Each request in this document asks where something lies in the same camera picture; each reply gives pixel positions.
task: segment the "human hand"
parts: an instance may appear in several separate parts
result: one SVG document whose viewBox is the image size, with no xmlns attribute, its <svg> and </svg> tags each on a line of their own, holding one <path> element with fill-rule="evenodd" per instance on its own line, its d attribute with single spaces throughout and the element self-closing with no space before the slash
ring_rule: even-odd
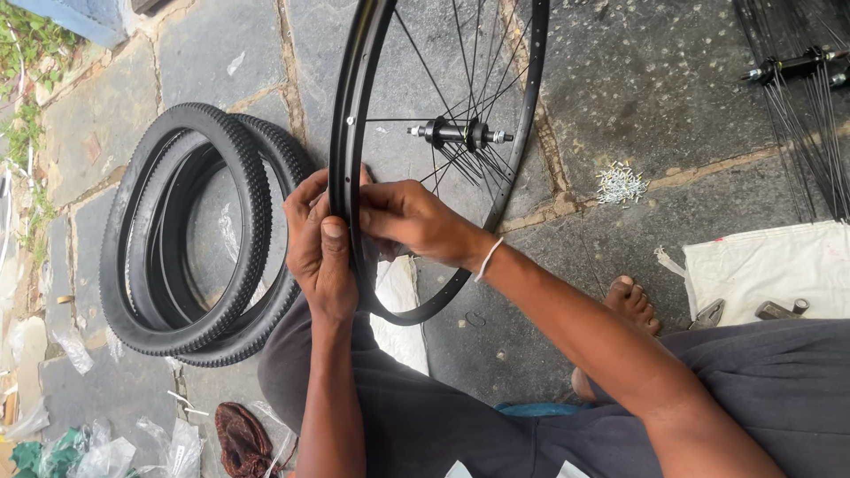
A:
<svg viewBox="0 0 850 478">
<path fill-rule="evenodd" d="M 341 324 L 354 318 L 357 283 L 349 268 L 349 228 L 331 216 L 327 169 L 313 173 L 286 198 L 289 228 L 286 266 L 310 306 L 314 324 Z"/>
<path fill-rule="evenodd" d="M 496 238 L 414 180 L 360 187 L 360 228 L 441 264 L 478 272 Z"/>
</svg>

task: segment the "brown cloth bag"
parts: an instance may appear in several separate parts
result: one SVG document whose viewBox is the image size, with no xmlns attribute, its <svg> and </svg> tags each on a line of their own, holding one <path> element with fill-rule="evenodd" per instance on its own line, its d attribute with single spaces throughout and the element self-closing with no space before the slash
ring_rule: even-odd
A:
<svg viewBox="0 0 850 478">
<path fill-rule="evenodd" d="M 221 464 L 233 478 L 263 478 L 271 465 L 269 436 L 257 419 L 242 405 L 227 401 L 215 411 L 215 429 L 221 444 Z M 277 464 L 272 475 L 285 464 Z"/>
</svg>

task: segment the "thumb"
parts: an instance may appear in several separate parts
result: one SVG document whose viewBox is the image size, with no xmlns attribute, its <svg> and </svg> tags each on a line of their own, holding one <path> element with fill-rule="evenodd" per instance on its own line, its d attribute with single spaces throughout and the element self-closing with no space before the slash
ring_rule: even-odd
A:
<svg viewBox="0 0 850 478">
<path fill-rule="evenodd" d="M 321 221 L 322 269 L 349 268 L 349 228 L 342 218 L 328 216 Z"/>
<path fill-rule="evenodd" d="M 381 209 L 360 206 L 360 229 L 372 237 L 405 242 L 405 219 Z"/>
</svg>

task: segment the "white thread bracelet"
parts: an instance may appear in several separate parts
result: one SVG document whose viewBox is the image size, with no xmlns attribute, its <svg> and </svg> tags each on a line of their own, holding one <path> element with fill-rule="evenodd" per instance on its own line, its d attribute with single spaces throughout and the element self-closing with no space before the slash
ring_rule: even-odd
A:
<svg viewBox="0 0 850 478">
<path fill-rule="evenodd" d="M 490 262 L 490 257 L 493 256 L 493 253 L 495 252 L 496 248 L 498 248 L 499 244 L 501 244 L 504 240 L 504 237 L 499 237 L 499 241 L 497 241 L 496 244 L 493 245 L 493 248 L 490 250 L 490 253 L 487 254 L 487 257 L 484 258 L 484 262 L 481 263 L 481 269 L 479 270 L 479 274 L 475 277 L 475 280 L 473 282 L 478 282 L 481 280 L 481 277 L 484 275 L 484 270 L 487 269 L 487 263 Z"/>
</svg>

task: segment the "hammer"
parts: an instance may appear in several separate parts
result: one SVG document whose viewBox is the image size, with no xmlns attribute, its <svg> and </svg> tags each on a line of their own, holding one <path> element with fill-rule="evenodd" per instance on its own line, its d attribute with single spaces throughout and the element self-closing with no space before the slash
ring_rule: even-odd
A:
<svg viewBox="0 0 850 478">
<path fill-rule="evenodd" d="M 797 299 L 794 301 L 794 309 L 788 310 L 785 307 L 768 300 L 758 306 L 756 316 L 764 321 L 773 319 L 802 319 L 802 314 L 808 310 L 809 303 L 805 299 Z"/>
</svg>

